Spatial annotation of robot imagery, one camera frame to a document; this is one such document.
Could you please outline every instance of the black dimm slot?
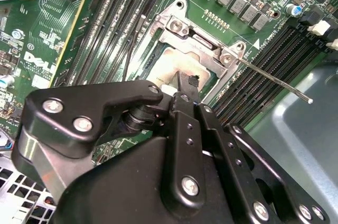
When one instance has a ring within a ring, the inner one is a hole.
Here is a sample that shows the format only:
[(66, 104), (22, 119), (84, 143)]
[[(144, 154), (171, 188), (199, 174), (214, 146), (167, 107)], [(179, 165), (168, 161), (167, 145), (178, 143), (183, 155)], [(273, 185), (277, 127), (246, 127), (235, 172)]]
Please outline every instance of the black dimm slot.
[[(293, 30), (285, 30), (282, 31), (280, 35), (277, 35), (277, 42), (272, 43), (270, 46), (264, 50), (262, 54), (259, 55), (257, 60), (253, 61), (253, 64), (257, 67), (265, 69), (265, 65), (271, 59), (277, 59), (275, 53), (282, 47), (286, 47), (285, 42), (291, 37)], [(221, 113), (227, 107), (226, 103), (230, 103), (233, 99), (237, 97), (239, 91), (243, 88), (246, 88), (248, 83), (250, 82), (251, 78), (256, 75), (256, 72), (253, 74), (253, 70), (250, 68), (246, 68), (245, 72), (241, 75), (241, 80), (237, 80), (233, 85), (230, 86), (230, 89), (234, 89), (234, 91), (227, 91), (226, 94), (219, 100), (218, 104), (216, 105), (215, 112), (217, 116), (220, 116)]]
[[(276, 38), (277, 42), (270, 43), (266, 47), (267, 52), (265, 50), (263, 52), (260, 52), (255, 59), (251, 62), (257, 67), (261, 67), (265, 62), (271, 58), (272, 54), (270, 53), (271, 50), (276, 50), (278, 47), (280, 47), (283, 43), (285, 43), (285, 40), (280, 39), (280, 36), (290, 35), (293, 30), (290, 30), (288, 28), (283, 28), (280, 30), (274, 38)], [(246, 85), (247, 81), (251, 77), (251, 70), (249, 68), (245, 68), (244, 72), (241, 75), (241, 80), (235, 81), (230, 88), (231, 89), (241, 89), (243, 85)], [(223, 103), (229, 99), (232, 99), (234, 96), (230, 97), (231, 95), (236, 94), (236, 91), (227, 91), (224, 93), (224, 95), (213, 105), (213, 109), (215, 110), (216, 114), (220, 112), (220, 109), (223, 108)]]
[[(278, 79), (281, 79), (287, 83), (288, 82), (288, 75), (290, 70), (293, 70), (294, 67), (297, 67), (297, 61), (300, 60), (304, 54), (308, 51), (306, 47), (308, 46), (308, 43), (304, 40), (304, 38), (299, 38), (298, 42), (300, 43), (300, 47), (297, 47), (297, 51), (292, 54), (291, 57), (287, 61), (285, 61), (283, 64), (281, 64), (281, 67), (275, 67), (274, 71), (277, 70), (277, 72), (273, 73), (270, 72), (272, 75), (277, 77)], [(245, 116), (245, 114), (252, 108), (251, 106), (256, 105), (259, 103), (266, 95), (266, 93), (273, 87), (277, 87), (278, 85), (274, 82), (270, 81), (269, 79), (266, 79), (265, 77), (262, 77), (262, 82), (258, 85), (255, 85), (255, 88), (252, 90), (252, 92), (249, 95), (252, 95), (253, 92), (257, 90), (254, 96), (250, 97), (249, 101), (246, 101), (245, 105), (242, 105), (240, 108), (240, 112), (238, 112), (234, 117), (233, 114), (230, 114), (227, 119), (223, 119), (223, 123), (228, 123), (229, 121), (235, 121), (240, 120), (240, 117)]]
[[(144, 8), (148, 5), (148, 2), (147, 2), (147, 0), (143, 0), (143, 2), (141, 0), (138, 0), (138, 1), (139, 1), (138, 4), (141, 3), (140, 9), (139, 9), (139, 14), (138, 14), (140, 16), (141, 12), (143, 12)], [(130, 11), (130, 14), (125, 18), (125, 22), (124, 22), (123, 27), (125, 27), (129, 23), (129, 19), (134, 15), (134, 11), (135, 11), (135, 9), (133, 11)], [(121, 45), (121, 49), (120, 49), (120, 52), (118, 53), (117, 58), (115, 59), (115, 61), (110, 66), (111, 69), (109, 70), (109, 74), (105, 77), (105, 82), (111, 82), (112, 81), (112, 79), (113, 79), (114, 75), (116, 74), (119, 66), (121, 65), (123, 58), (125, 56), (126, 50), (127, 50), (126, 45), (128, 45), (128, 43), (130, 43), (130, 40), (128, 40), (128, 39), (131, 38), (131, 35), (132, 35), (132, 33), (135, 29), (136, 24), (137, 24), (137, 21), (134, 21), (132, 23), (132, 26), (127, 33), (127, 36), (125, 37), (125, 39), (124, 39), (124, 41)], [(120, 37), (121, 37), (121, 33), (119, 33), (115, 37), (115, 42), (112, 45), (115, 46)]]
[(86, 47), (88, 46), (91, 46), (93, 44), (93, 41), (96, 39), (98, 33), (96, 31), (96, 26), (99, 25), (99, 27), (102, 26), (105, 18), (107, 17), (107, 13), (108, 11), (110, 10), (113, 2), (115, 0), (102, 0), (100, 5), (99, 5), (99, 8), (103, 8), (104, 5), (106, 3), (108, 3), (108, 6), (107, 6), (107, 9), (104, 11), (104, 15), (102, 17), (102, 20), (97, 23), (96, 20), (99, 18), (100, 14), (102, 13), (101, 10), (97, 10), (96, 13), (95, 13), (95, 16), (93, 19), (93, 22), (89, 28), (89, 31), (87, 32), (86, 34), (86, 37), (83, 39), (82, 41), (82, 44), (84, 45), (81, 45), (77, 54), (76, 54), (76, 57), (72, 63), (72, 66), (71, 68), (69, 69), (69, 74), (68, 74), (68, 77), (67, 77), (67, 85), (69, 85), (71, 82), (76, 82), (77, 80), (77, 77), (79, 74), (76, 74), (76, 69), (78, 68), (78, 65), (80, 65), (80, 68), (83, 67), (83, 65), (87, 62), (88, 60), (88, 56), (89, 56), (89, 53), (84, 53), (85, 52), (85, 49)]
[[(272, 61), (270, 61), (268, 64), (265, 64), (266, 66), (263, 66), (262, 69), (265, 70), (267, 73), (272, 74), (272, 72), (276, 68), (278, 68), (278, 66), (281, 65), (283, 61), (284, 64), (287, 64), (288, 62), (285, 60), (288, 59), (290, 52), (294, 49), (294, 47), (296, 47), (296, 45), (298, 45), (299, 42), (299, 39), (292, 39), (289, 42), (289, 45), (284, 45), (281, 49), (275, 50)], [(254, 97), (252, 96), (252, 94), (266, 80), (266, 78), (261, 74), (256, 73), (252, 69), (250, 69), (250, 71), (252, 72), (252, 77), (249, 79), (248, 83), (251, 83), (243, 87), (239, 92), (237, 92), (238, 94), (236, 96), (235, 102), (233, 102), (232, 100), (229, 101), (229, 103), (227, 104), (227, 108), (224, 109), (219, 115), (221, 121), (223, 121), (227, 117), (231, 117), (238, 109), (242, 108), (243, 104), (248, 99), (250, 101), (253, 101)], [(280, 76), (275, 73), (273, 75), (277, 78), (279, 78)]]
[(116, 13), (118, 12), (119, 8), (123, 4), (123, 2), (124, 2), (124, 0), (115, 0), (114, 1), (114, 6), (112, 6), (112, 8), (109, 10), (109, 13), (107, 14), (107, 17), (105, 18), (104, 23), (102, 24), (102, 27), (99, 31), (99, 34), (98, 34), (98, 36), (95, 40), (94, 46), (89, 51), (89, 56), (88, 56), (86, 62), (84, 63), (84, 67), (82, 68), (80, 75), (78, 76), (78, 80), (76, 82), (77, 84), (83, 84), (84, 83), (85, 77), (87, 76), (87, 73), (90, 70), (90, 68), (92, 68), (92, 66), (93, 66), (92, 63), (93, 63), (95, 57), (97, 57), (97, 55), (98, 55), (97, 49), (99, 49), (101, 47), (102, 41), (106, 37), (106, 34), (109, 31), (109, 27), (110, 27), (112, 21), (114, 20), (114, 17), (116, 15)]
[[(286, 79), (286, 81), (291, 82), (293, 80), (293, 75), (298, 75), (299, 73), (301, 73), (307, 66), (308, 64), (318, 55), (320, 51), (312, 51), (310, 56), (308, 56), (303, 64), (301, 66), (297, 66), (296, 70), (294, 70), (292, 73), (290, 73)], [(264, 106), (268, 103), (270, 103), (271, 101), (273, 101), (277, 95), (283, 90), (284, 88), (282, 86), (277, 86), (276, 88), (272, 89), (272, 91), (270, 90), (270, 93), (267, 95), (266, 97), (266, 101), (264, 104), (260, 104), (258, 107), (255, 107), (253, 111), (251, 111), (252, 109), (250, 109), (249, 111), (250, 114), (248, 116), (246, 116), (245, 114), (242, 116), (242, 119), (239, 120), (239, 124), (241, 126), (246, 126), (253, 117), (257, 116), (261, 110), (264, 108)]]
[[(143, 15), (146, 15), (146, 16), (149, 16), (149, 13), (150, 11), (153, 9), (155, 3), (156, 3), (157, 0), (148, 0), (148, 2), (146, 4), (143, 5), (142, 9), (140, 10), (142, 12)], [(134, 29), (135, 26), (136, 26), (137, 22), (135, 21), (133, 23), (133, 27), (130, 28), (130, 29)], [(126, 50), (126, 46), (128, 45), (128, 42), (130, 42), (130, 35), (131, 35), (132, 32), (129, 32), (129, 36), (127, 36), (125, 38), (125, 46), (123, 47), (123, 50)], [(122, 61), (123, 61), (123, 58), (124, 58), (124, 53), (121, 54), (120, 58), (119, 58), (119, 61), (114, 65), (114, 67), (112, 67), (112, 70), (110, 71), (109, 75), (107, 76), (105, 82), (111, 82), (113, 80), (113, 77), (114, 75), (116, 74), (117, 70), (119, 69)]]
[[(124, 12), (126, 14), (123, 14), (123, 17), (119, 19), (117, 24), (115, 25), (115, 30), (118, 32), (120, 29), (124, 29), (126, 25), (129, 23), (131, 15), (135, 13), (135, 9), (139, 4), (139, 0), (131, 0), (128, 5), (125, 5)], [(99, 64), (96, 67), (93, 76), (90, 79), (90, 83), (98, 83), (99, 78), (101, 77), (101, 74), (110, 58), (110, 54), (112, 50), (115, 48), (115, 45), (117, 44), (116, 40), (116, 32), (113, 33), (112, 38), (108, 42), (108, 45), (106, 45), (104, 52), (102, 53), (102, 56), (100, 58)]]

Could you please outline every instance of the green circuit board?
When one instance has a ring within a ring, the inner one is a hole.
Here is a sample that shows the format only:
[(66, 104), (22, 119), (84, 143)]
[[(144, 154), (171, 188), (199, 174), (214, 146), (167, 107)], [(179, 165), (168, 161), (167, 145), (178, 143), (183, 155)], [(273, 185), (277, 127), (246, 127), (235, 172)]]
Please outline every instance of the green circuit board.
[[(155, 0), (147, 11), (146, 21), (131, 61), (134, 67), (128, 77), (129, 80), (142, 78), (150, 71), (146, 66), (151, 58), (149, 51), (157, 42), (156, 35), (145, 52), (138, 53), (137, 50), (155, 16), (173, 1), (175, 0)], [(262, 14), (268, 19), (261, 30), (256, 30), (252, 24), (241, 20), (239, 14), (231, 13), (229, 7), (219, 4), (218, 0), (186, 1), (186, 17), (190, 21), (225, 45), (244, 41), (247, 44), (245, 58), (249, 61), (259, 54), (290, 18), (285, 12), (285, 6), (289, 3), (300, 5), (303, 11), (311, 5), (316, 5), (323, 11), (325, 17), (335, 21), (338, 14), (338, 0), (257, 0), (254, 5), (250, 3), (251, 0), (245, 0), (247, 5), (253, 5), (258, 11), (263, 10)], [(121, 80), (126, 56), (124, 47), (127, 45), (128, 36), (117, 34), (118, 37), (113, 41), (107, 41), (103, 38), (111, 33), (104, 30), (100, 32), (101, 39), (95, 44), (88, 41), (91, 37), (90, 31), (95, 23), (100, 23), (99, 27), (106, 27), (109, 24), (112, 26), (108, 20), (103, 21), (104, 23), (99, 22), (101, 12), (106, 14), (105, 17), (111, 14), (114, 18), (113, 16), (119, 15), (118, 9), (128, 13), (131, 8), (140, 9), (142, 3), (139, 0), (138, 4), (135, 4), (137, 6), (129, 7), (134, 0), (104, 2), (104, 0), (0, 0), (2, 56), (0, 72), (2, 75), (10, 74), (15, 79), (11, 86), (0, 89), (0, 125), (9, 134), (15, 135), (20, 123), (24, 98), (35, 89)], [(116, 8), (105, 12), (105, 8), (112, 3)], [(115, 20), (117, 23), (125, 20), (136, 24), (135, 19), (130, 18), (128, 21), (122, 16)], [(120, 31), (118, 27), (112, 27), (111, 30), (113, 33)], [(114, 49), (110, 47), (106, 51), (107, 42), (115, 44), (112, 46)], [(107, 62), (100, 64), (100, 59), (104, 55), (107, 55)], [(204, 96), (216, 81), (216, 78), (212, 77), (201, 90), (201, 95)]]

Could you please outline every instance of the capacitor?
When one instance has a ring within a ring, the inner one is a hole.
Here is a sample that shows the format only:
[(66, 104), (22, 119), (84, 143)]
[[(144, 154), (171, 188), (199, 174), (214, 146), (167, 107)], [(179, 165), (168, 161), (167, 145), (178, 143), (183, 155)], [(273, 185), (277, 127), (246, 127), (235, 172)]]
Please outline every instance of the capacitor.
[(0, 77), (0, 88), (8, 88), (15, 82), (14, 77), (11, 75), (4, 75)]
[(293, 17), (297, 17), (302, 13), (302, 7), (294, 4), (288, 4), (285, 7), (285, 12)]

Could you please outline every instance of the metal rod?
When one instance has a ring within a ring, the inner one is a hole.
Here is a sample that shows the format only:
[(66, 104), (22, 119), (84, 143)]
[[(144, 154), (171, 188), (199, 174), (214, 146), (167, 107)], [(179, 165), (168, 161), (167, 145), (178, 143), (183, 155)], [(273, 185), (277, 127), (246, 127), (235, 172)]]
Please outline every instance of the metal rod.
[(254, 66), (253, 64), (249, 63), (248, 61), (242, 59), (242, 58), (237, 58), (240, 62), (245, 64), (246, 66), (250, 67), (252, 70), (255, 70), (256, 72), (260, 73), (261, 75), (265, 76), (269, 80), (281, 85), (282, 87), (286, 88), (290, 92), (294, 93), (296, 96), (298, 96), (300, 99), (306, 101), (308, 104), (313, 103), (313, 99), (308, 97), (307, 95), (303, 94), (300, 92), (298, 89), (290, 86), (289, 84), (283, 82), (282, 80), (277, 79), (276, 77), (268, 74), (267, 72), (263, 71), (262, 69), (258, 68), (257, 66)]

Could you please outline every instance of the black plastic bracket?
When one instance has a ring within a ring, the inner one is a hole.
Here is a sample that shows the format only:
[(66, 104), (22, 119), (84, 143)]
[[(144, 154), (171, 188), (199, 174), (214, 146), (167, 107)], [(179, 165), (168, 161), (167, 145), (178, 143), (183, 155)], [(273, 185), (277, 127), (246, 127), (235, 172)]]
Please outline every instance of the black plastic bracket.
[(283, 223), (330, 223), (324, 209), (243, 128), (227, 124), (225, 130), (246, 155), (251, 174), (264, 192), (266, 202)]
[(200, 123), (194, 118), (193, 100), (182, 92), (172, 99), (166, 130), (161, 197), (173, 215), (189, 218), (205, 204), (206, 190)]
[[(41, 89), (30, 93), (25, 101), (22, 124), (33, 137), (70, 158), (90, 154), (96, 141), (104, 134), (102, 121), (113, 118), (114, 127), (122, 113), (130, 107), (154, 105), (163, 93), (146, 80)], [(57, 100), (63, 110), (49, 113), (43, 109), (46, 100)], [(73, 121), (84, 117), (91, 121), (92, 129), (80, 132)]]

